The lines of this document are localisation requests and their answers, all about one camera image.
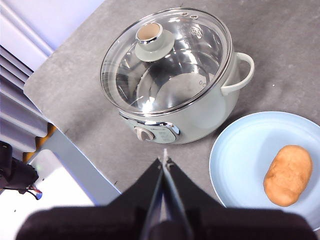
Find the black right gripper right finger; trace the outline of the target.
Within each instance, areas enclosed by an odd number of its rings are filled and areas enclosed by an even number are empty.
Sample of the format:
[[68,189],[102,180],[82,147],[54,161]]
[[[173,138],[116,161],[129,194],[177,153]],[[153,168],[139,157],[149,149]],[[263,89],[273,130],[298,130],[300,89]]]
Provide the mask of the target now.
[[185,211],[223,208],[219,202],[195,184],[170,157],[165,161],[165,168],[169,172]]

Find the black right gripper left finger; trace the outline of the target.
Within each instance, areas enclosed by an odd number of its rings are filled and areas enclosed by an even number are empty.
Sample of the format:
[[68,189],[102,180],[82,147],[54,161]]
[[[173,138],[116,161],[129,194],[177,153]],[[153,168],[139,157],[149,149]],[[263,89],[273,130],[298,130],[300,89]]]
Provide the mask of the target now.
[[107,206],[107,223],[143,225],[161,172],[161,162],[157,158],[132,186]]

